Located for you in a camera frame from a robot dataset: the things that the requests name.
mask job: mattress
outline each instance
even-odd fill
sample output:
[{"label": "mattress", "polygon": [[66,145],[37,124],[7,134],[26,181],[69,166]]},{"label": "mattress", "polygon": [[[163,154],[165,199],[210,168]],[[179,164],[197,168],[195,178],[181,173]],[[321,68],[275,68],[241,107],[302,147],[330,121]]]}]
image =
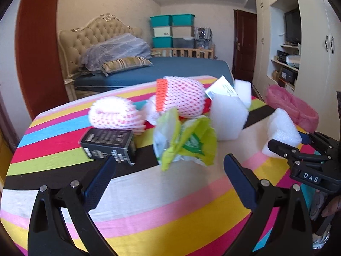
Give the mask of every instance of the mattress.
[{"label": "mattress", "polygon": [[150,59],[153,66],[122,71],[104,76],[100,71],[93,75],[83,75],[75,79],[76,90],[105,92],[141,83],[153,82],[164,76],[200,76],[210,75],[216,78],[224,76],[232,85],[233,77],[226,62],[220,60],[155,57]]}]

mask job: upholstered headboard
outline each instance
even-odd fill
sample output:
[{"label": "upholstered headboard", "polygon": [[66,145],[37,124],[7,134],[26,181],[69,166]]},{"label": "upholstered headboard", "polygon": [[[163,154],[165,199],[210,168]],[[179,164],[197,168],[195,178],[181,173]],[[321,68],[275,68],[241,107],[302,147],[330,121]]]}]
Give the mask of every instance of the upholstered headboard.
[{"label": "upholstered headboard", "polygon": [[86,49],[126,33],[141,37],[142,29],[126,26],[110,13],[95,17],[82,28],[59,31],[58,43],[64,79],[72,78],[78,72],[79,57]]}]

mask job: paper card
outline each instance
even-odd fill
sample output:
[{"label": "paper card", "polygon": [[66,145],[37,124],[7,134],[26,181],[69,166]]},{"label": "paper card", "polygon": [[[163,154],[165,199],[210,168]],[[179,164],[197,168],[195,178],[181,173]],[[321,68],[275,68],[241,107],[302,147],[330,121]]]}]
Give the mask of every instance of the paper card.
[{"label": "paper card", "polygon": [[238,96],[231,84],[226,80],[224,76],[221,76],[205,91],[209,99],[213,100],[214,94],[221,94],[227,96]]}]

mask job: door handle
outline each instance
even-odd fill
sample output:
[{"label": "door handle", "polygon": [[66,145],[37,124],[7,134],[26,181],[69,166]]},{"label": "door handle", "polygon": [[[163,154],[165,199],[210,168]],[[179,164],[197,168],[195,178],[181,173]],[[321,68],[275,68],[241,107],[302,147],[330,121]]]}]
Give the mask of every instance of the door handle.
[{"label": "door handle", "polygon": [[326,51],[328,52],[327,41],[328,41],[328,36],[326,36],[326,41],[325,41],[325,43],[326,43]]},{"label": "door handle", "polygon": [[334,48],[333,48],[333,42],[334,42],[334,37],[331,37],[331,41],[330,41],[330,46],[331,46],[331,53],[334,54]]}]

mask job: screw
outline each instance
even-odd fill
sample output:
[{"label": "screw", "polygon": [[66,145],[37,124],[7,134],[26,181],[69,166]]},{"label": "screw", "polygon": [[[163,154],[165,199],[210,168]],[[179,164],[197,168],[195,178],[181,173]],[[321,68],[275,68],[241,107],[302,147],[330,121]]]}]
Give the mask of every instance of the screw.
[{"label": "screw", "polygon": [[267,180],[267,179],[262,179],[260,181],[260,184],[263,186],[263,187],[268,187],[270,186],[270,182]]},{"label": "screw", "polygon": [[78,187],[78,186],[79,186],[79,181],[78,181],[78,180],[73,180],[73,181],[70,183],[70,186],[71,186],[72,188]]},{"label": "screw", "polygon": [[41,192],[46,191],[46,190],[47,190],[47,185],[42,185],[42,186],[39,188],[39,190],[40,190]]},{"label": "screw", "polygon": [[293,189],[295,191],[299,191],[301,189],[301,187],[298,184],[293,184]]}]

